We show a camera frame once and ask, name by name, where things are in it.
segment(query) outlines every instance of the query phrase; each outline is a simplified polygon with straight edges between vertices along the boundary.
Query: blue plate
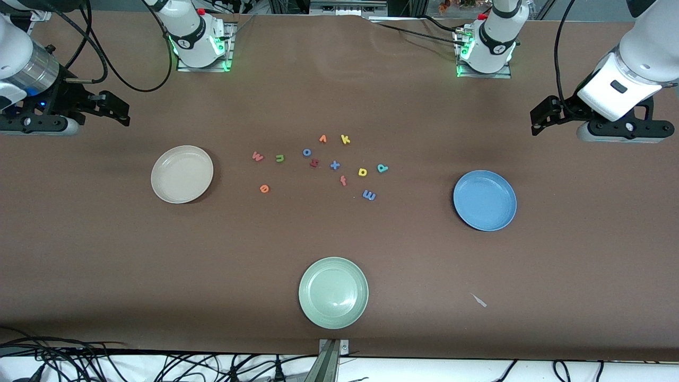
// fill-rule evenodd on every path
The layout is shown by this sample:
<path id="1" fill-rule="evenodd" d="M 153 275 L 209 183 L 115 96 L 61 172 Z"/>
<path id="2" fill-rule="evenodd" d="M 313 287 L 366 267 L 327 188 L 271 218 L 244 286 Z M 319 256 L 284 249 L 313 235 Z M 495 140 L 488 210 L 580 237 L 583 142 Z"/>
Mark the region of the blue plate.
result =
<path id="1" fill-rule="evenodd" d="M 497 231 L 507 226 L 516 214 L 516 194 L 503 177 L 491 171 L 464 174 L 453 191 L 458 215 L 473 228 Z"/>

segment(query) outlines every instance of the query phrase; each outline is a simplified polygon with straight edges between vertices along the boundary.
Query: green plate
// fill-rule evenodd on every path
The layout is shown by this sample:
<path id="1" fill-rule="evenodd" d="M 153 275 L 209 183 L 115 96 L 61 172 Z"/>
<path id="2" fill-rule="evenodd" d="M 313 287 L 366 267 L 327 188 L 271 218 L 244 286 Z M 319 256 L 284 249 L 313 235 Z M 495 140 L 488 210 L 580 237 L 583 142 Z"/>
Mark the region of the green plate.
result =
<path id="1" fill-rule="evenodd" d="M 306 317 L 321 328 L 346 328 L 368 305 L 368 280 L 345 258 L 320 259 L 301 277 L 299 304 Z"/>

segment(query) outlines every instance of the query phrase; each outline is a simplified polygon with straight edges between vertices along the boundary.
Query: white floor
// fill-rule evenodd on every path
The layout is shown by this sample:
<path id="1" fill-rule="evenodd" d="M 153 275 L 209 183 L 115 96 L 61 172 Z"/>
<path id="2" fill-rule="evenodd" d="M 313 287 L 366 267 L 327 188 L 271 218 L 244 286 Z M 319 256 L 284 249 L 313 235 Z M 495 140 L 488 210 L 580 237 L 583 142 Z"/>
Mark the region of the white floor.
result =
<path id="1" fill-rule="evenodd" d="M 197 355 L 191 358 L 198 362 L 204 358 Z M 230 355 L 220 355 L 219 370 L 227 372 L 231 365 Z M 115 355 L 111 359 L 115 362 L 127 382 L 152 382 L 165 363 L 164 355 Z M 249 366 L 258 365 L 274 357 L 262 355 L 254 358 L 242 370 Z M 283 364 L 286 375 L 296 375 L 308 372 L 315 358 L 304 358 Z M 397 381 L 426 381 L 426 382 L 495 382 L 510 364 L 504 360 L 419 360 L 398 358 L 343 358 L 339 366 L 338 382 L 351 382 L 365 379 L 366 382 L 397 382 Z M 30 377 L 41 362 L 32 357 L 5 357 L 0 359 L 0 382 L 10 382 L 19 378 Z M 120 376 L 105 360 L 101 360 L 108 382 L 122 381 Z M 216 367 L 217 361 L 211 359 L 209 365 Z M 572 382 L 594 382 L 599 364 L 597 362 L 566 362 Z M 239 375 L 242 382 L 248 382 L 264 368 Z M 172 381 L 182 375 L 191 364 L 182 364 L 168 373 L 162 380 Z M 69 376 L 75 377 L 73 371 L 67 372 L 68 366 L 63 364 L 63 370 Z M 207 381 L 214 381 L 217 374 L 207 368 L 197 367 L 192 372 L 203 372 Z M 264 376 L 273 377 L 273 370 Z M 190 375 L 181 379 L 182 382 L 203 382 L 200 375 Z M 552 371 L 551 362 L 519 361 L 509 373 L 505 382 L 559 382 Z M 679 381 L 679 365 L 677 364 L 644 364 L 627 362 L 607 362 L 600 382 L 672 382 Z M 41 382 L 58 382 L 56 372 L 46 369 Z"/>

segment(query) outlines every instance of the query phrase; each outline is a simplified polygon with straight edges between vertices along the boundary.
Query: brown table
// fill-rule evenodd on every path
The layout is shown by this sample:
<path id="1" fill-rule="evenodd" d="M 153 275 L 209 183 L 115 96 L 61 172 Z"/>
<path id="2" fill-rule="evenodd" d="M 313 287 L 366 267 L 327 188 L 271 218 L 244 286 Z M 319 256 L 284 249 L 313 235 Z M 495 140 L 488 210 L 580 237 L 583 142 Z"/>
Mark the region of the brown table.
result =
<path id="1" fill-rule="evenodd" d="M 512 80 L 457 78 L 450 46 L 358 17 L 261 16 L 239 33 L 230 73 L 173 73 L 151 94 L 112 77 L 91 86 L 131 105 L 129 128 L 88 117 L 75 137 L 0 137 L 0 322 L 146 349 L 310 353 L 335 337 L 362 355 L 676 359 L 679 137 L 584 143 L 575 123 L 532 137 L 528 112 L 555 92 L 556 26 L 526 25 Z M 130 82 L 162 78 L 149 14 L 97 12 L 94 28 Z M 568 94 L 629 28 L 567 24 Z M 60 20 L 35 37 L 62 62 L 79 41 Z M 73 70 L 100 67 L 88 49 Z M 678 105 L 662 92 L 656 117 L 677 124 Z M 187 144 L 211 154 L 215 178 L 170 205 L 149 175 Z M 475 169 L 516 191 L 503 230 L 473 230 L 451 208 Z M 325 256 L 369 281 L 365 314 L 343 330 L 316 327 L 297 301 Z"/>

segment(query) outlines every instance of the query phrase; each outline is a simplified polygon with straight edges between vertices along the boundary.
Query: plate rim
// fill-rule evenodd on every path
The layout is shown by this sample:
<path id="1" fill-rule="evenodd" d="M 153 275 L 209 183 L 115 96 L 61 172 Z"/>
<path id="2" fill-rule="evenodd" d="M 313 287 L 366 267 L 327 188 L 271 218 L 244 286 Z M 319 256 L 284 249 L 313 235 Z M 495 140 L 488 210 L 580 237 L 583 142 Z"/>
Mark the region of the plate rim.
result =
<path id="1" fill-rule="evenodd" d="M 362 304 L 362 307 L 361 307 L 360 310 L 358 311 L 358 314 L 356 315 L 356 318 L 353 319 L 351 322 L 347 323 L 346 325 L 335 325 L 335 326 L 331 326 L 331 325 L 324 325 L 323 323 L 319 323 L 319 322 L 313 320 L 311 317 L 309 317 L 308 312 L 304 309 L 304 306 L 303 306 L 302 303 L 301 303 L 301 301 L 302 301 L 302 299 L 303 299 L 303 294 L 302 294 L 302 292 L 303 292 L 303 290 L 305 289 L 305 286 L 303 285 L 304 279 L 305 279 L 308 275 L 309 275 L 309 277 L 312 276 L 312 275 L 310 275 L 310 271 L 312 270 L 312 268 L 314 268 L 314 266 L 318 266 L 318 265 L 317 265 L 318 263 L 326 262 L 326 261 L 332 261 L 332 260 L 334 260 L 334 261 L 339 261 L 339 262 L 343 262 L 344 264 L 346 264 L 346 265 L 348 265 L 348 266 L 354 267 L 356 270 L 358 270 L 359 274 L 360 274 L 361 277 L 362 277 L 362 280 L 365 282 L 365 302 Z M 368 284 L 368 278 L 365 276 L 365 273 L 363 272 L 363 270 L 362 270 L 358 265 L 356 265 L 356 263 L 354 263 L 353 261 L 351 261 L 351 260 L 349 260 L 349 259 L 347 259 L 347 258 L 342 258 L 342 257 L 339 257 L 339 256 L 329 256 L 329 257 L 326 257 L 326 258 L 318 259 L 317 261 L 315 261 L 313 264 L 311 264 L 311 265 L 304 271 L 304 274 L 302 274 L 301 279 L 299 280 L 299 288 L 298 288 L 298 290 L 297 290 L 297 298 L 298 298 L 298 300 L 299 300 L 299 306 L 301 307 L 302 312 L 304 312 L 304 315 L 306 316 L 306 318 L 307 318 L 309 321 L 311 321 L 314 325 L 320 326 L 321 328 L 324 328 L 324 329 L 337 330 L 337 329 L 343 329 L 343 328 L 346 328 L 346 327 L 348 327 L 348 326 L 351 326 L 351 325 L 354 324 L 356 321 L 358 321 L 359 318 L 361 318 L 361 316 L 362 316 L 363 313 L 365 312 L 365 309 L 366 309 L 367 306 L 368 306 L 368 300 L 370 299 L 370 286 L 369 286 L 369 284 Z"/>
<path id="2" fill-rule="evenodd" d="M 483 173 L 492 174 L 493 176 L 498 177 L 498 178 L 500 178 L 501 180 L 503 180 L 503 181 L 505 182 L 505 184 L 507 185 L 507 187 L 509 188 L 509 192 L 510 192 L 510 195 L 511 195 L 511 199 L 512 199 L 512 201 L 513 201 L 513 206 L 512 206 L 512 210 L 513 210 L 513 211 L 512 211 L 511 216 L 509 217 L 509 219 L 508 219 L 502 226 L 499 226 L 499 227 L 497 227 L 497 228 L 495 228 L 495 227 L 490 228 L 490 229 L 489 229 L 489 228 L 480 228 L 480 227 L 478 227 L 477 225 L 474 225 L 474 224 L 470 223 L 470 222 L 469 222 L 464 216 L 462 216 L 462 214 L 460 213 L 460 210 L 459 210 L 459 208 L 458 208 L 458 201 L 456 200 L 456 197 L 455 197 L 457 191 L 461 188 L 461 185 L 460 185 L 460 184 L 461 184 L 464 180 L 466 180 L 466 179 L 468 179 L 468 178 L 470 178 L 470 177 L 472 177 L 472 176 L 475 176 L 475 175 L 481 175 L 481 174 L 483 174 Z M 503 229 L 504 227 L 507 227 L 507 226 L 514 220 L 514 217 L 516 216 L 516 211 L 517 211 L 517 208 L 518 208 L 518 201 L 517 201 L 517 198 L 516 198 L 516 192 L 514 192 L 514 188 L 513 188 L 513 187 L 511 186 L 511 184 L 507 181 L 507 179 L 505 179 L 505 178 L 504 178 L 503 176 L 501 176 L 500 174 L 495 173 L 495 172 L 493 172 L 493 171 L 491 171 L 491 170 L 472 170 L 472 171 L 469 171 L 468 173 L 465 173 L 463 176 L 460 177 L 460 179 L 458 179 L 457 183 L 455 183 L 455 187 L 453 188 L 453 197 L 452 197 L 452 199 L 453 199 L 453 206 L 455 207 L 455 212 L 458 214 L 458 216 L 460 217 L 460 219 L 462 219 L 462 220 L 463 220 L 468 226 L 470 226 L 471 228 L 474 228 L 475 230 L 484 231 L 484 232 L 494 232 L 494 231 L 497 231 L 497 230 L 501 230 L 501 229 Z"/>
<path id="3" fill-rule="evenodd" d="M 153 180 L 154 180 L 154 176 L 153 176 L 153 175 L 154 175 L 154 174 L 156 173 L 156 171 L 160 168 L 160 166 L 162 165 L 162 163 L 165 162 L 165 160 L 166 160 L 167 158 L 169 158 L 170 155 L 172 155 L 172 154 L 171 154 L 172 151 L 179 151 L 180 149 L 187 149 L 187 148 L 188 148 L 188 149 L 193 149 L 193 150 L 198 151 L 199 155 L 202 155 L 202 156 L 204 156 L 205 158 L 208 159 L 208 161 L 210 162 L 210 181 L 209 181 L 209 182 L 207 183 L 207 185 L 205 186 L 205 189 L 201 190 L 200 193 L 198 193 L 198 195 L 197 195 L 196 197 L 194 197 L 194 198 L 188 199 L 188 200 L 186 200 L 186 201 L 174 201 L 174 200 L 168 200 L 167 198 L 164 198 L 163 196 L 161 196 L 161 195 L 158 193 L 158 190 L 156 189 L 156 184 L 155 184 L 155 182 L 153 181 Z M 164 202 L 166 202 L 166 203 L 170 203 L 170 204 L 184 204 L 184 203 L 192 202 L 192 201 L 196 200 L 197 198 L 200 198 L 200 196 L 203 195 L 203 194 L 208 190 L 208 188 L 210 188 L 210 185 L 212 184 L 212 180 L 213 180 L 213 177 L 214 177 L 214 176 L 215 176 L 215 164 L 213 163 L 213 160 L 212 160 L 212 158 L 210 157 L 210 154 L 208 154 L 205 150 L 203 150 L 202 148 L 200 148 L 200 147 L 198 147 L 198 146 L 194 146 L 194 145 L 180 145 L 180 146 L 172 147 L 171 149 L 165 151 L 161 156 L 158 157 L 158 159 L 155 160 L 155 163 L 153 164 L 153 168 L 151 169 L 151 188 L 153 189 L 153 193 L 155 193 L 155 195 L 156 195 L 158 198 L 160 198 L 160 200 L 162 200 L 162 201 L 164 201 Z"/>

